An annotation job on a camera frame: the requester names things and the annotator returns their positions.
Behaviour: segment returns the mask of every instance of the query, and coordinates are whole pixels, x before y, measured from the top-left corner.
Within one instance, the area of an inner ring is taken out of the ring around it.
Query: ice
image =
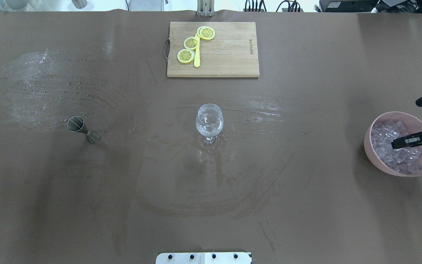
[[[403,122],[393,120],[377,122],[372,126],[370,135],[375,153],[388,167],[404,175],[419,172],[422,146],[393,149],[391,145],[393,140],[408,135]]]

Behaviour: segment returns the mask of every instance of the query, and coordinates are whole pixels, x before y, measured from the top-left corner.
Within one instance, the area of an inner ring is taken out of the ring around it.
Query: white floor
[[[28,0],[34,7],[48,8],[49,11],[108,11],[127,10],[128,1],[131,11],[181,11],[196,10],[197,0],[87,0],[87,6],[81,10],[74,7],[71,0]],[[265,0],[266,10],[275,12],[281,0]],[[304,12],[316,12],[314,5],[320,6],[318,0],[298,0]],[[214,10],[243,11],[245,0],[214,0]],[[26,11],[36,11],[28,7]]]

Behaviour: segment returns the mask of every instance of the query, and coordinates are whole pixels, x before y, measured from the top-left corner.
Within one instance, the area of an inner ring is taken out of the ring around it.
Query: gray tabletop
[[[166,77],[170,21],[255,21],[260,77]],[[0,12],[0,263],[422,263],[422,176],[362,146],[420,96],[422,15]]]

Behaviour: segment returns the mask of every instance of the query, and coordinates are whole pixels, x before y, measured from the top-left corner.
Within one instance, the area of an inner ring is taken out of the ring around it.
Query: white plate with holes
[[[251,264],[250,252],[160,253],[156,264]]]

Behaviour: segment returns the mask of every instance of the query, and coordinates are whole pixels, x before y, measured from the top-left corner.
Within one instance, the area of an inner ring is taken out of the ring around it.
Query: metal jigger
[[[86,128],[82,117],[72,117],[67,122],[67,128],[71,132],[80,132],[86,135],[86,139],[90,144],[94,144],[100,139],[100,134],[95,131],[89,131]]]

